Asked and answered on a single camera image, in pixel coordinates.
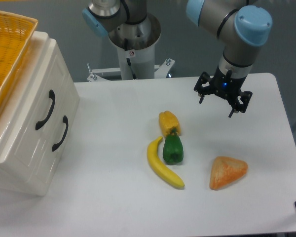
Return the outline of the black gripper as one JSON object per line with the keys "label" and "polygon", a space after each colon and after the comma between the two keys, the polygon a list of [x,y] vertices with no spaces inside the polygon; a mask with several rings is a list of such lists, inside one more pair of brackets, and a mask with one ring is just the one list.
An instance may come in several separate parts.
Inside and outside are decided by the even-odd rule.
{"label": "black gripper", "polygon": [[223,99],[227,99],[232,107],[228,117],[231,118],[234,113],[245,113],[253,95],[250,91],[241,91],[241,87],[246,79],[245,77],[236,78],[232,70],[223,73],[217,67],[213,78],[207,72],[203,72],[194,86],[194,91],[197,92],[199,104],[201,104],[206,95],[214,94]]}

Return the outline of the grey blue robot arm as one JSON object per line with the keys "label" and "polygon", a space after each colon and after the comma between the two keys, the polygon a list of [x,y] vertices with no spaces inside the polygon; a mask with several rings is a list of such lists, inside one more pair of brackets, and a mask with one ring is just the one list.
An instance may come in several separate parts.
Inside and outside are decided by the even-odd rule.
{"label": "grey blue robot arm", "polygon": [[[215,74],[203,72],[194,90],[201,99],[214,94],[226,100],[232,114],[244,113],[252,93],[241,87],[267,42],[271,15],[252,0],[190,0],[186,15],[225,44]],[[161,26],[145,0],[92,0],[82,16],[95,35],[108,37],[117,49],[122,79],[155,77]]]}

